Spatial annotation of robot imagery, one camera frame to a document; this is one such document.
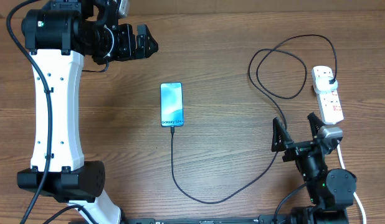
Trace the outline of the Samsung Galaxy smartphone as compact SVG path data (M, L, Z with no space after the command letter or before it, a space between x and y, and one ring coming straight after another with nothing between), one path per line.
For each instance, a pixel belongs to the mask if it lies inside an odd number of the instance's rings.
M183 85L180 82L160 84L162 127L183 126Z

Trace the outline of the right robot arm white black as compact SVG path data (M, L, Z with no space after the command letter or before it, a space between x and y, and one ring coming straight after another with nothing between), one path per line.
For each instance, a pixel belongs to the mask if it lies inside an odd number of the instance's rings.
M274 211L271 223L348 223L346 209L354 204L356 176L346 169L331 169L325 156L331 154L343 139L343 130L335 124L325 124L314 113L308 116L313 139L294 142L278 118L273 119L272 151L283 152L284 162L293 161L303 178L303 184L290 192ZM294 207L280 218L282 205L306 188L312 206Z

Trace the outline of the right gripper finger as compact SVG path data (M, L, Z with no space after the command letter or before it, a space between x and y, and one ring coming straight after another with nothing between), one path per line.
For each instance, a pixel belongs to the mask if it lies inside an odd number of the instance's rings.
M307 116L307 119L310 124L311 134L314 138L318 134L320 128L325 126L325 123L314 112L310 113Z
M272 137L272 152L286 151L294 141L290 137L285 127L276 117L273 119L273 137Z

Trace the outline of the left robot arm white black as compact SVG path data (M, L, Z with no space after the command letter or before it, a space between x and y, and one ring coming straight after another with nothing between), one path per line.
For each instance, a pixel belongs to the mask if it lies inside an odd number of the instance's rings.
M99 65L144 59L158 51L148 27L120 24L127 0L49 1L22 20L22 53L32 64L36 136L19 188L76 209L87 223L126 223L105 192L102 161L86 161L79 135L79 87L85 56Z

